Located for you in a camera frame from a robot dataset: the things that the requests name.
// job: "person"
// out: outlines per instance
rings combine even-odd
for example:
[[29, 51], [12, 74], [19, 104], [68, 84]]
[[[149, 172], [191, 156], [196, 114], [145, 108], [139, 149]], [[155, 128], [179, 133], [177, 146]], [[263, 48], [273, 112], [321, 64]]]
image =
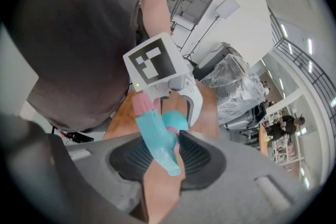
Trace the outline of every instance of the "person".
[[291, 168], [291, 167], [284, 166], [283, 168], [284, 168], [284, 169], [286, 170], [286, 172], [288, 172], [288, 173], [289, 173], [290, 171], [292, 171], [292, 168]]
[[[272, 137], [270, 141], [276, 141], [281, 137], [288, 135], [293, 135], [298, 126], [302, 126], [305, 123], [305, 118], [301, 115], [299, 118], [294, 119], [292, 116], [282, 116], [279, 121], [269, 127], [266, 127], [267, 136]], [[254, 146], [259, 144], [259, 132], [249, 136], [250, 139], [257, 138], [257, 141], [247, 143], [246, 145]]]
[[266, 108], [269, 108], [270, 106], [275, 104], [274, 101], [268, 101], [268, 100], [265, 100], [265, 103], [266, 103], [266, 105], [265, 105]]
[[267, 81], [260, 81], [263, 87], [267, 87]]
[[123, 55], [141, 2], [150, 37], [170, 34], [166, 0], [14, 0], [4, 24], [39, 78], [27, 101], [65, 132], [110, 121], [129, 88]]

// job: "ceiling light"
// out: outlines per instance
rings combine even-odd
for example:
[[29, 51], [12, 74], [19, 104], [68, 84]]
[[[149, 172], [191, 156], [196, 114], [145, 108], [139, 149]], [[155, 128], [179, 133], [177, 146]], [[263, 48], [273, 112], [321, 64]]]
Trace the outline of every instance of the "ceiling light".
[[309, 73], [312, 73], [312, 71], [313, 71], [313, 63], [311, 61], [309, 61], [308, 71], [309, 71]]
[[331, 106], [335, 106], [336, 105], [336, 97], [334, 98], [334, 100], [331, 101], [330, 105]]
[[284, 25], [281, 25], [281, 28], [282, 28], [282, 32], [285, 35], [285, 37], [288, 37]]
[[312, 55], [313, 54], [313, 44], [310, 38], [308, 38], [308, 50], [309, 50], [309, 53]]
[[288, 48], [289, 48], [289, 52], [290, 52], [290, 54], [293, 54], [292, 46], [290, 45], [290, 43], [288, 43]]
[[305, 177], [304, 184], [305, 184], [306, 188], [309, 189], [309, 181], [308, 181], [308, 178], [306, 178], [306, 177]]
[[280, 80], [280, 85], [281, 85], [281, 88], [282, 88], [282, 90], [284, 90], [283, 88], [284, 88], [284, 85], [282, 84], [282, 80], [281, 79], [279, 79]]

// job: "teal plastic object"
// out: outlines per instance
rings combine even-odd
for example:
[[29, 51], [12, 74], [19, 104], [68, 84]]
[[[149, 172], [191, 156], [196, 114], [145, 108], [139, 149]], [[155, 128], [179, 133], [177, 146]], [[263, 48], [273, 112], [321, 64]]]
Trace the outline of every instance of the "teal plastic object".
[[185, 116], [177, 110], [170, 110], [162, 114], [162, 121], [165, 127], [173, 127], [178, 132], [188, 130], [188, 121]]
[[177, 136], [173, 132], [167, 131], [166, 126], [173, 127], [178, 131], [187, 130], [187, 120], [182, 114], [179, 114], [178, 111], [168, 111], [161, 118], [157, 110], [154, 110], [145, 112], [135, 119], [149, 152], [171, 176], [180, 175], [181, 169], [177, 164], [174, 152], [175, 146], [178, 144]]

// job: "black mesh vent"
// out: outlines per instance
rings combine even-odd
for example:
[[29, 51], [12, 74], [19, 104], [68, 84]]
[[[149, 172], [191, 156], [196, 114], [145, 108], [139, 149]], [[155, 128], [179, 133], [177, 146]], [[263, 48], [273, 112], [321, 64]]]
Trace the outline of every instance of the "black mesh vent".
[[144, 173], [153, 161], [153, 156], [149, 152], [144, 140], [142, 140], [134, 148], [128, 150], [125, 157], [127, 162], [136, 166]]
[[211, 160], [208, 150], [186, 136], [180, 136], [180, 155], [184, 163], [186, 175], [197, 173]]
[[[200, 139], [181, 131], [180, 155], [186, 177], [181, 190], [204, 189], [211, 185], [225, 170], [223, 153]], [[139, 137], [117, 148], [110, 154], [110, 164], [127, 180], [143, 182], [143, 176], [153, 161], [145, 142]]]
[[[210, 162], [210, 153], [187, 137], [180, 137], [180, 155], [184, 163], [185, 174], [197, 173]], [[126, 152], [127, 162], [136, 166], [144, 173], [147, 171], [153, 157], [144, 140]]]

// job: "staircase railing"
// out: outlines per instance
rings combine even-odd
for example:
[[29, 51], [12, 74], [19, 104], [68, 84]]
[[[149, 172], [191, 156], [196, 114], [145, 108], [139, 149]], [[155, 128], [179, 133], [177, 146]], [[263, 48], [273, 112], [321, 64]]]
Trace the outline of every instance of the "staircase railing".
[[323, 69], [307, 53], [288, 40], [282, 33], [279, 22], [269, 10], [274, 46], [286, 55], [308, 78], [321, 98], [327, 111], [336, 145], [336, 87]]

